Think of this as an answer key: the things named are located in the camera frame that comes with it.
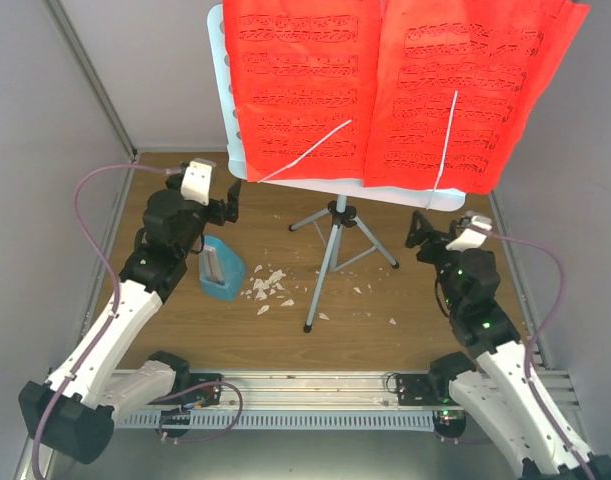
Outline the blue metronome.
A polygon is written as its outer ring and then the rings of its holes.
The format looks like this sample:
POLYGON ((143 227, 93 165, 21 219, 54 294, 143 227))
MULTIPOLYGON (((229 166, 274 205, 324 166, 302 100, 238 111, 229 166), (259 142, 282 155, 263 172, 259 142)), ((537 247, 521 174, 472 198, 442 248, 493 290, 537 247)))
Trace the blue metronome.
POLYGON ((199 253, 202 292, 219 301, 233 302, 239 294, 246 267, 242 258, 221 239, 206 235, 199 253))

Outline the light blue music stand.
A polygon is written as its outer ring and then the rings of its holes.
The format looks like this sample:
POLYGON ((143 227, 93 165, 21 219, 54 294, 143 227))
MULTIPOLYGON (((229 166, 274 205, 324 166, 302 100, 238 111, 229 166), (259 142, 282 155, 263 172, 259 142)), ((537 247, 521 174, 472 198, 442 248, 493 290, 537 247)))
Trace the light blue music stand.
MULTIPOLYGON (((207 30, 213 58, 217 90, 227 138, 227 153, 229 156, 228 168, 230 173, 239 179, 247 178, 246 158, 243 148, 238 119, 235 114, 234 96, 231 92, 229 57, 225 46, 225 33, 223 24, 223 8, 220 4, 212 7, 207 14, 207 30)), ((336 198, 329 202, 322 210, 291 224, 288 230, 293 232, 299 228, 313 224, 325 216, 332 218, 331 233, 322 239, 325 253, 322 259, 320 272, 313 290, 313 297, 303 331, 309 333, 314 325, 315 315, 325 277, 330 272, 336 272, 351 263, 378 251, 389 262, 392 268, 399 267, 399 262, 382 245, 376 236, 356 214, 356 209, 348 205, 350 198, 375 200, 380 202, 426 208, 429 210, 453 212, 465 203, 466 194, 456 189, 440 190, 436 187, 425 191, 411 191, 394 187, 365 188, 358 180, 286 180, 278 181, 278 186, 286 186, 300 190, 316 191, 334 195, 336 198), (371 247, 350 260, 339 263, 342 231, 344 223, 353 221, 359 230, 371 242, 371 247)))

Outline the red sheet music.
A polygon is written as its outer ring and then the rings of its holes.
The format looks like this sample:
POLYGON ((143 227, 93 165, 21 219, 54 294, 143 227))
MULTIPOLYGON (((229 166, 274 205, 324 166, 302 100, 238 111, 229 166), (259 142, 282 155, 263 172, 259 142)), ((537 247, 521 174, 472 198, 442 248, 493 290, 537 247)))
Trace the red sheet music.
POLYGON ((388 2, 364 185, 491 192, 589 10, 388 2))
POLYGON ((381 2, 222 6, 248 180, 362 178, 381 2))

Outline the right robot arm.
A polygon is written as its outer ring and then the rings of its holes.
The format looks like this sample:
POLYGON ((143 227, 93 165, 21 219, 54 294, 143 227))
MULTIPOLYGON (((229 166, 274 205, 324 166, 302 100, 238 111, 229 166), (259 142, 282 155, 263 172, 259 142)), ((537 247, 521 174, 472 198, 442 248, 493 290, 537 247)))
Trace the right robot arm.
POLYGON ((611 479, 611 457, 566 420, 533 367, 532 344, 496 300, 496 257, 482 247, 492 234, 490 219, 474 213, 446 232, 412 215, 405 245, 433 266, 437 302, 462 347, 431 363, 429 396, 462 407, 519 479, 611 479))

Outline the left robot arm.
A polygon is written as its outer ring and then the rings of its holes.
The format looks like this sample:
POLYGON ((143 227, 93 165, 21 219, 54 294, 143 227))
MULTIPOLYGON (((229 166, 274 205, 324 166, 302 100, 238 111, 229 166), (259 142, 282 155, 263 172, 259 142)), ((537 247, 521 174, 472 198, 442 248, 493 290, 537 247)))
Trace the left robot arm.
POLYGON ((241 184, 224 200, 201 204, 187 179, 174 175, 153 193, 134 250, 118 275, 115 292, 67 360, 43 383, 28 382, 19 405, 35 446, 44 445, 88 465, 99 458, 117 423, 148 404, 180 413, 219 400, 220 375, 195 384, 184 359, 159 351, 128 376, 112 375, 140 330, 169 299, 187 271, 187 258, 207 224, 234 223, 241 184))

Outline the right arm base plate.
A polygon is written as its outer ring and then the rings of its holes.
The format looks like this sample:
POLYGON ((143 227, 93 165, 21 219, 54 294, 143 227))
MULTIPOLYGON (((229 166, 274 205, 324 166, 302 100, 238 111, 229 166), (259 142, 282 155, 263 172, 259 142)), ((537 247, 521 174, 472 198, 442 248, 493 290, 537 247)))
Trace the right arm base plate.
POLYGON ((400 406, 453 406, 446 385, 428 373, 397 374, 395 388, 400 406))

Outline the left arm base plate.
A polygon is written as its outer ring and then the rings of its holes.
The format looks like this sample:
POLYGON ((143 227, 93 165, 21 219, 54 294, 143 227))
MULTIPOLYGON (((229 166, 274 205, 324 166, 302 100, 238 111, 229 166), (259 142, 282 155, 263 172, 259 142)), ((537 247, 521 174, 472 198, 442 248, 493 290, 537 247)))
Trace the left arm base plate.
MULTIPOLYGON (((218 373, 190 373, 187 381, 176 381, 171 393, 178 393, 195 385, 222 380, 223 375, 218 373)), ((150 405, 162 408, 161 417, 165 420, 162 431, 169 437, 180 438, 189 432, 190 421, 195 410, 220 403, 220 389, 218 385, 209 385, 172 400, 152 401, 150 405)))

